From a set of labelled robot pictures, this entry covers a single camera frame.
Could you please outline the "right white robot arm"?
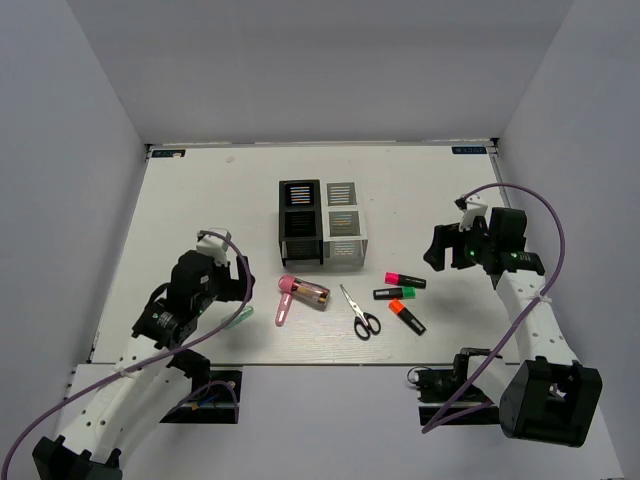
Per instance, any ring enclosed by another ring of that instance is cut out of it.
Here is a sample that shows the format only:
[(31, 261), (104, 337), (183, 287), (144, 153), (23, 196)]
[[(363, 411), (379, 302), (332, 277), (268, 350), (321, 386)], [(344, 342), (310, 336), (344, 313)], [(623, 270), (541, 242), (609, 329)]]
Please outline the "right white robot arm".
[(489, 399), (508, 438), (580, 447), (584, 444), (602, 391), (594, 368), (583, 366), (568, 346), (545, 287), (539, 256), (525, 249), (524, 211), (488, 208), (473, 195), (458, 203), (456, 224), (438, 225), (425, 261), (436, 271), (452, 252), (456, 269), (479, 265), (491, 278), (514, 326), (520, 364), (512, 367), (500, 355), (484, 370), (490, 352), (464, 348), (449, 369), (421, 370), (414, 382), (420, 401), (439, 405), (455, 392), (463, 402)]

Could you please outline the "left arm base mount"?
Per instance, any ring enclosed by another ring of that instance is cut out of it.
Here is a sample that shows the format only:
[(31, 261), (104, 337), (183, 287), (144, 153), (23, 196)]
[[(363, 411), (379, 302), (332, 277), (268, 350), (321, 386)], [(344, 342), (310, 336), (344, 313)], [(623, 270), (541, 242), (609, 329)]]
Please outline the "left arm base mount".
[(243, 371), (211, 369), (192, 381), (192, 393), (161, 420), (163, 424), (235, 425), (239, 420)]

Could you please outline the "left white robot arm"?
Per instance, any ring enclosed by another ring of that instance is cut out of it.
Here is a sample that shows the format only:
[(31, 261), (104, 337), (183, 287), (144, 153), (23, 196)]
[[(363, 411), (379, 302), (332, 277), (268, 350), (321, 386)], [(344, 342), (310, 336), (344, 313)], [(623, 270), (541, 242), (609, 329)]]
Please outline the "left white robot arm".
[(181, 255), (169, 282), (157, 287), (107, 378), (88, 388), (89, 402), (32, 457), (42, 479), (120, 479), (128, 457), (166, 416), (210, 395), (238, 401), (235, 385), (193, 351), (202, 314), (215, 302), (247, 305), (255, 281), (246, 256), (233, 278), (222, 247)]

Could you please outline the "orange highlighter marker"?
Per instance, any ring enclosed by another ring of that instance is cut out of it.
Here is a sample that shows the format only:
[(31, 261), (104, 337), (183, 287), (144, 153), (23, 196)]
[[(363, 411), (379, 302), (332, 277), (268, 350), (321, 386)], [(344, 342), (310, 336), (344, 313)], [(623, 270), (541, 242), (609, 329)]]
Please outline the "orange highlighter marker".
[(398, 299), (389, 302), (389, 309), (416, 335), (426, 332), (426, 327)]

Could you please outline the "crayon bottle with pink cap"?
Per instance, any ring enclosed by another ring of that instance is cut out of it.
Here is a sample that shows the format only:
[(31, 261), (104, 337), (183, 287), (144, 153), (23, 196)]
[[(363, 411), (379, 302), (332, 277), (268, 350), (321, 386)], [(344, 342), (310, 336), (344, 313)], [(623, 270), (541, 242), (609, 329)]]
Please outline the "crayon bottle with pink cap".
[(278, 287), (282, 293), (318, 309), (325, 309), (330, 297), (328, 288), (292, 275), (283, 275), (278, 281)]

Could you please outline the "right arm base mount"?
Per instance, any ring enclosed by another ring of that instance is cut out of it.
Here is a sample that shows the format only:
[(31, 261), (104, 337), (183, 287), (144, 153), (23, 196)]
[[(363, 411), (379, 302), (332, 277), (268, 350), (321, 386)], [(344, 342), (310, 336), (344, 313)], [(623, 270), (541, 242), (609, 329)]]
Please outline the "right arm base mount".
[[(440, 407), (466, 381), (471, 372), (470, 360), (482, 362), (490, 353), (489, 349), (463, 348), (454, 356), (453, 363), (445, 367), (412, 367), (406, 375), (407, 383), (418, 393), (418, 415), (422, 427), (426, 426)], [(447, 426), (488, 426), (499, 424), (499, 410), (491, 405), (468, 415), (456, 418)]]

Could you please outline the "green highlighter marker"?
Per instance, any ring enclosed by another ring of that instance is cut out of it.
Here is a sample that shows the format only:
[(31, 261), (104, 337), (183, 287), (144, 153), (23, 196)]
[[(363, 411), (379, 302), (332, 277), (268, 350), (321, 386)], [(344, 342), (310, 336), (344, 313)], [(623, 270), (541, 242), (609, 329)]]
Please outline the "green highlighter marker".
[(414, 299), (416, 296), (416, 289), (414, 287), (375, 289), (372, 292), (372, 295), (374, 300)]

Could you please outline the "black handled scissors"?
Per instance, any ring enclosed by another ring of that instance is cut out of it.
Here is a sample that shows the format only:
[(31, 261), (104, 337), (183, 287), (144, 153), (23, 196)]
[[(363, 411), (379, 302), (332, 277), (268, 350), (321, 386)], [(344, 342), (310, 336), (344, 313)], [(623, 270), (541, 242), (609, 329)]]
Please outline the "black handled scissors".
[(372, 336), (379, 335), (381, 332), (381, 323), (378, 318), (363, 311), (343, 285), (340, 285), (340, 289), (354, 313), (355, 335), (362, 341), (368, 341)]

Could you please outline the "pink highlighter marker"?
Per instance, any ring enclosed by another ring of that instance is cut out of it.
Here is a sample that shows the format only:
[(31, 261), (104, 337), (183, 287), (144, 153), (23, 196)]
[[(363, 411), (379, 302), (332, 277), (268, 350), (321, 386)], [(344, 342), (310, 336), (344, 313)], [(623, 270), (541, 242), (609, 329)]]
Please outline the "pink highlighter marker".
[(384, 281), (386, 284), (399, 287), (412, 287), (416, 289), (425, 289), (426, 280), (410, 275), (400, 274), (396, 272), (386, 272)]

